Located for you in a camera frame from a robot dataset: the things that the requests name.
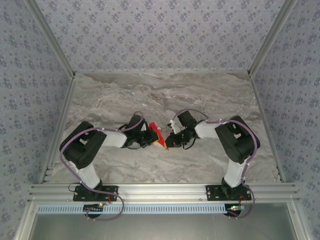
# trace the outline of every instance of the floral wallpaper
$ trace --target floral wallpaper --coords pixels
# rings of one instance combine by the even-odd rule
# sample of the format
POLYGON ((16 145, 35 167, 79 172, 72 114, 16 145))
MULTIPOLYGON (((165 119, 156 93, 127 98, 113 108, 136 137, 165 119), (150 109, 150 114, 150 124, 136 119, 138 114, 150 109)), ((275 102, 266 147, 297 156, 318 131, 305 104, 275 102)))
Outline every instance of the floral wallpaper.
POLYGON ((283 0, 37 0, 73 70, 246 70, 283 0))
POLYGON ((11 240, 69 80, 23 0, 1 0, 0 21, 0 239, 11 240))
POLYGON ((287 181, 320 240, 320 1, 298 0, 254 79, 287 181))

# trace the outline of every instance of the red object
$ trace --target red object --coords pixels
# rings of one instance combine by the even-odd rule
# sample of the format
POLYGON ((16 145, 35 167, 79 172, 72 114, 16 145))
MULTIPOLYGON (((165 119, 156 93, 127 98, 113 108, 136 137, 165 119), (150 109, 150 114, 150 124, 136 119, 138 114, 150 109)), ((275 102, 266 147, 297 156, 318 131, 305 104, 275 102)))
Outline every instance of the red object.
POLYGON ((164 140, 164 138, 162 137, 162 134, 161 134, 161 132, 159 131, 159 129, 157 128, 157 126, 156 126, 156 124, 154 123, 154 122, 151 122, 150 124, 149 124, 149 128, 151 128, 152 129, 152 131, 154 131, 157 135, 158 135, 158 141, 156 141, 156 142, 158 142, 159 144, 161 144, 164 148, 166 148, 167 150, 168 150, 168 148, 167 148, 167 146, 166 146, 166 142, 165 142, 165 140, 164 140))

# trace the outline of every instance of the marble surface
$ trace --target marble surface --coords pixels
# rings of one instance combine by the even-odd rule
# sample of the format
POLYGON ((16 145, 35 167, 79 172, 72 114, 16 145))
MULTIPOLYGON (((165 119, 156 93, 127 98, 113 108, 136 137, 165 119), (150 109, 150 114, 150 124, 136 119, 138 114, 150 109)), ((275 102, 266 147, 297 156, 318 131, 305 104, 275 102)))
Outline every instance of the marble surface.
MULTIPOLYGON (((115 129, 142 111, 166 138, 175 112, 194 108, 210 120, 241 116, 261 141, 261 148, 246 173, 248 182, 278 181, 262 117, 247 74, 234 73, 88 73, 75 76, 75 89, 63 139, 82 121, 115 129)), ((192 113, 201 119, 198 113, 192 113)), ((102 147, 94 159, 104 183, 218 183, 228 167, 228 157, 218 139, 198 139, 188 150, 152 145, 138 150, 102 147)), ((53 183, 76 179, 58 154, 53 183)))

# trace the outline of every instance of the floor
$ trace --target floor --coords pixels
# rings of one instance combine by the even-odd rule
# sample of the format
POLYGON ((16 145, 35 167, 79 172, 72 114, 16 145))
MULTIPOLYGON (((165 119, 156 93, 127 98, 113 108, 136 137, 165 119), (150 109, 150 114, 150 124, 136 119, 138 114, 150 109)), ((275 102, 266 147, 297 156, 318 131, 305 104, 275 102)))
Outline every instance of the floor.
MULTIPOLYGON (((73 99, 63 133, 65 139, 82 121, 115 129, 142 111, 166 138, 175 113, 184 108, 205 112, 211 120, 241 116, 261 142, 246 174, 248 182, 279 181, 262 117, 246 73, 86 73, 75 76, 73 99)), ((193 115, 197 120, 201 115, 193 115)), ((100 148, 94 160, 104 183, 217 183, 228 167, 218 139, 199 139, 188 149, 152 145, 138 150, 100 148)), ((76 179, 58 154, 52 183, 76 179)))

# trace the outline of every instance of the wall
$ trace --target wall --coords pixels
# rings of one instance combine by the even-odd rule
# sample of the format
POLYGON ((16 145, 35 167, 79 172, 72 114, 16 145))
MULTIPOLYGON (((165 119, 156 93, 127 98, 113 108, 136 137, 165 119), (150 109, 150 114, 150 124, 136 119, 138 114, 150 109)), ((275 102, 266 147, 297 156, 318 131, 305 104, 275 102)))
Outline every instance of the wall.
POLYGON ((69 80, 23 0, 0 1, 0 239, 14 237, 69 80))
POLYGON ((320 2, 298 0, 254 77, 287 181, 320 239, 320 2))
POLYGON ((38 0, 74 71, 246 70, 283 0, 38 0))

